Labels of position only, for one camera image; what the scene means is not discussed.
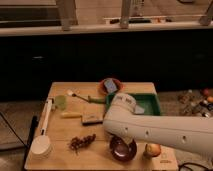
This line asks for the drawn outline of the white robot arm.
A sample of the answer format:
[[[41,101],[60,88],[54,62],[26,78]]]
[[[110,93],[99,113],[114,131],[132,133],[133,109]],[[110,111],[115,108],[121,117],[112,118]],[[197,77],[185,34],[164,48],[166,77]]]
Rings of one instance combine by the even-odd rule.
[[[143,94],[106,97],[104,129],[130,137],[213,157],[213,117],[162,116],[142,104]]]

